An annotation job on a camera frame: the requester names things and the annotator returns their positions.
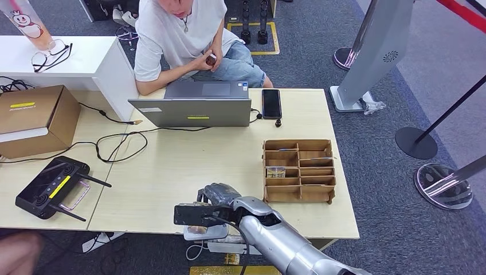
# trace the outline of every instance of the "cartoon character print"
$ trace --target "cartoon character print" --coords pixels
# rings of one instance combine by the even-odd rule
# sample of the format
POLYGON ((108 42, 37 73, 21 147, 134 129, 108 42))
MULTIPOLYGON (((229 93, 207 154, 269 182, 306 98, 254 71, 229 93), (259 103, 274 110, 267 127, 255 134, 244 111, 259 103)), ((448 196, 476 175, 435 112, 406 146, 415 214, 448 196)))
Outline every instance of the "cartoon character print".
POLYGON ((38 24, 32 23, 28 15, 20 13, 19 10, 14 10, 11 13, 13 15, 12 20, 17 24, 17 28, 23 32, 25 36, 39 38, 44 33, 38 24))

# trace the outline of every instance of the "laptop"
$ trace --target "laptop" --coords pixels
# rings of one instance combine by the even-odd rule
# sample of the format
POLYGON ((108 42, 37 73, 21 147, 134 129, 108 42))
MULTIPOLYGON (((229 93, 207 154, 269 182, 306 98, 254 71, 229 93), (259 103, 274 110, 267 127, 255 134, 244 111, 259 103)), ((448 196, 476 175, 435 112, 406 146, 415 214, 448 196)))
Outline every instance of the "laptop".
POLYGON ((163 99, 129 99, 157 127, 247 127, 248 83, 173 82, 163 99))

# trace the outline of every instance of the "robotic arm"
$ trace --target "robotic arm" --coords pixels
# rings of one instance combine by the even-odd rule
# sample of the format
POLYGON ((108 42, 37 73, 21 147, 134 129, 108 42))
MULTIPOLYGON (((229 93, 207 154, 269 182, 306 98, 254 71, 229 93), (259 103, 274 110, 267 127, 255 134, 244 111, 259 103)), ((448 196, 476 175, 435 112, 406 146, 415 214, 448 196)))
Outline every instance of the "robotic arm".
POLYGON ((223 224, 221 219, 234 222, 248 244, 283 275, 371 275, 326 256, 268 204, 255 197, 242 197, 226 184, 213 183, 199 190, 198 201, 177 205, 174 223, 209 227, 223 224))

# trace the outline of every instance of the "cardboard box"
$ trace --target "cardboard box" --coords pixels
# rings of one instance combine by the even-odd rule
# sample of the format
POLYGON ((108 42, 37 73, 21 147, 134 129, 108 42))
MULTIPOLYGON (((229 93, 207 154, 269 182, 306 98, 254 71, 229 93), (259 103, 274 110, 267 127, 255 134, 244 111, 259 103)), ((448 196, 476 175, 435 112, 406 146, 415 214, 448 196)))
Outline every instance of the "cardboard box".
POLYGON ((264 201, 332 203, 336 178, 330 140, 266 140, 262 159, 264 201), (276 168, 285 169, 283 177, 271 177, 268 169, 276 168))
POLYGON ((0 96, 0 155, 9 159, 71 146, 81 107, 63 85, 0 96))

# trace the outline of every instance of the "wooden organizer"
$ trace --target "wooden organizer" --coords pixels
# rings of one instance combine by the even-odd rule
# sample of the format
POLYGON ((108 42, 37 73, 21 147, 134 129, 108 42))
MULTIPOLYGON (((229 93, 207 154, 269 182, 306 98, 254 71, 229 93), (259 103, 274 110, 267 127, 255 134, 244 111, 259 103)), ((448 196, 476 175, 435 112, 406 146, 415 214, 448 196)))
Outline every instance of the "wooden organizer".
POLYGON ((332 203, 336 178, 330 140, 266 140, 263 151, 264 201, 332 203), (267 178, 267 167, 284 167, 285 177, 267 178))

